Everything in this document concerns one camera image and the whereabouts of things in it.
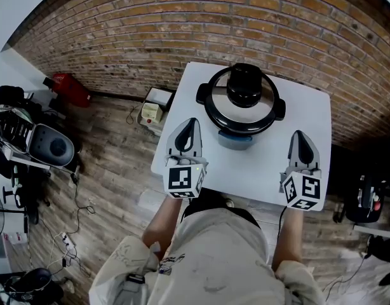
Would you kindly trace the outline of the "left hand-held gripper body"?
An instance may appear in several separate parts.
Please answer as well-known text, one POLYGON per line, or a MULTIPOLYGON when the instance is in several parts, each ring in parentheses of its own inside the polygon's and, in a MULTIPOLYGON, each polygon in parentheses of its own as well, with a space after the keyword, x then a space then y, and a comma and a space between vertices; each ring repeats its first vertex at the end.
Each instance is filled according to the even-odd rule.
POLYGON ((166 156, 166 166, 163 172, 165 192, 172 198, 198 198, 203 181, 206 177, 208 162, 202 157, 166 156), (181 158, 195 159, 197 165, 179 165, 181 158))

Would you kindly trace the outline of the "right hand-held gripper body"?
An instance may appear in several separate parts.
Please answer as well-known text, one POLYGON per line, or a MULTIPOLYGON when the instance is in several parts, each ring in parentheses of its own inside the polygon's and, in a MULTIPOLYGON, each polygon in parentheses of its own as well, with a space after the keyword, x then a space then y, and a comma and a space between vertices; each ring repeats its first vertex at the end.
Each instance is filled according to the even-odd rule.
POLYGON ((321 210, 324 204, 321 170, 282 173, 280 192, 285 195, 287 208, 321 210))

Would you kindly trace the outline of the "black pressure cooker body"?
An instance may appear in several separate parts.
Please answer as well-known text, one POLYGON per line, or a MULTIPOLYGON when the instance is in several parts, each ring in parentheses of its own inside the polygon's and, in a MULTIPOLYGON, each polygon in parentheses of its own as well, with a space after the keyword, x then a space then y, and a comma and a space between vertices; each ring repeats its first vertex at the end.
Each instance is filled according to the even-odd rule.
POLYGON ((220 145, 245 150, 257 143, 258 136, 285 117, 286 104, 269 78, 261 81, 260 90, 200 84, 196 102, 205 108, 217 128, 220 145))

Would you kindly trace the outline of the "person's right forearm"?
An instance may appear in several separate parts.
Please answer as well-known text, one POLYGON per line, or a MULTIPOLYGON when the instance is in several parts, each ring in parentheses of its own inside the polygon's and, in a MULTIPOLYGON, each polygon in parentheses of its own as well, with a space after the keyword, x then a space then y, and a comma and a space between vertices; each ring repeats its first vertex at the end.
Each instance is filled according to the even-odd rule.
POLYGON ((302 262, 302 229, 304 212, 285 208, 274 255, 272 270, 277 271, 283 261, 302 262))

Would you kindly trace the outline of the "person's left forearm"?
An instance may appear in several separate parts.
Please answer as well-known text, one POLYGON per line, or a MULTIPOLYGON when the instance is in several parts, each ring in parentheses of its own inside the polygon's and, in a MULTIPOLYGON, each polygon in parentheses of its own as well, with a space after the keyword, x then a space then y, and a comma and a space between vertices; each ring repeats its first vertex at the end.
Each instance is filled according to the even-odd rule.
POLYGON ((181 206, 182 199, 167 196, 142 235, 143 243, 149 248, 159 243, 159 251, 155 252, 159 260, 171 244, 181 206))

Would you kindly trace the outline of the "cream plastic container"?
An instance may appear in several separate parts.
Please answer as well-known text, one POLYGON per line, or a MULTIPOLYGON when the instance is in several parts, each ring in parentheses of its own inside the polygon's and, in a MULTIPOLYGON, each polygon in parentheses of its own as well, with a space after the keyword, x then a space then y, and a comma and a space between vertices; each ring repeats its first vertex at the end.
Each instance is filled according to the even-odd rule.
POLYGON ((141 117, 154 123, 159 123, 163 117, 163 110, 159 104, 145 102, 142 106, 141 117))

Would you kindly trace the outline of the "black box white lining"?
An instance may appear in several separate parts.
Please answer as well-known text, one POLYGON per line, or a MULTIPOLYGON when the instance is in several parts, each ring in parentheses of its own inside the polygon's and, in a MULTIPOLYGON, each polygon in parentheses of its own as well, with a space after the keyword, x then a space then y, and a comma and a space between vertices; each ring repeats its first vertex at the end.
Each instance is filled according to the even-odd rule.
POLYGON ((145 101, 166 107, 172 98, 173 92, 171 91, 160 88, 151 88, 145 98, 145 101))

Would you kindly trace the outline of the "black open tool bag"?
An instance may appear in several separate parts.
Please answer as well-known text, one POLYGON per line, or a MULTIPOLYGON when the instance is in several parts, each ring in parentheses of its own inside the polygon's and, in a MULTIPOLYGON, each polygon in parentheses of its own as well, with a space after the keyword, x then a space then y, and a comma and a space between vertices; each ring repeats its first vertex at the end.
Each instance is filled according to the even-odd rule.
POLYGON ((354 223, 376 223, 384 204, 387 181, 370 173, 360 175, 344 200, 347 219, 354 223))

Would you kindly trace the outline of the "person's beige shirt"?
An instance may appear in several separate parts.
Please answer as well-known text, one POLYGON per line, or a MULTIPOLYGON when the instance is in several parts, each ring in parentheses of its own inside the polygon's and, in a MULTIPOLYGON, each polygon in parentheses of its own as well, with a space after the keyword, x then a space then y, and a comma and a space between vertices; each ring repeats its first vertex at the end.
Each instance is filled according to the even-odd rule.
POLYGON ((305 265, 268 263, 260 228, 225 209, 186 217, 170 251, 127 236, 89 291, 90 305, 325 305, 305 265))

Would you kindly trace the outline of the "red box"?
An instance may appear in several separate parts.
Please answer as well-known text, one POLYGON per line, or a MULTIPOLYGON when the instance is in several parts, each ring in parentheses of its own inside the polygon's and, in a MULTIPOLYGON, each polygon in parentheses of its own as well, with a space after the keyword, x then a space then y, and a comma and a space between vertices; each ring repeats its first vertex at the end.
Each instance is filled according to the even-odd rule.
POLYGON ((77 107, 88 107, 90 105, 91 95, 72 74, 56 73, 52 80, 55 82, 53 91, 60 95, 64 100, 77 107))

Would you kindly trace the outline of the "white shell grey seat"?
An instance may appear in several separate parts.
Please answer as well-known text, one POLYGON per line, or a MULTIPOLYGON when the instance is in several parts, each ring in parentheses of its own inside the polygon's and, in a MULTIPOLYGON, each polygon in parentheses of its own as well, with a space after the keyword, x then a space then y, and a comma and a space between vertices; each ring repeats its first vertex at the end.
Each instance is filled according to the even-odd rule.
POLYGON ((27 153, 46 165, 63 167, 72 161, 75 148, 72 141, 58 130, 37 124, 31 133, 27 153))

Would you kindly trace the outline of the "white power strip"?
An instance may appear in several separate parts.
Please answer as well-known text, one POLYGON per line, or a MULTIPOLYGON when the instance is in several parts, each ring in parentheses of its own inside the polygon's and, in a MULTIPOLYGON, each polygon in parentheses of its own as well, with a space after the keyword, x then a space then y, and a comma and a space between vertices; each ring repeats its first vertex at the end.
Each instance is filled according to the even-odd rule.
POLYGON ((65 245, 65 248, 68 252, 71 252, 75 250, 75 244, 72 242, 72 240, 69 238, 68 234, 65 232, 60 233, 61 239, 63 244, 65 245))

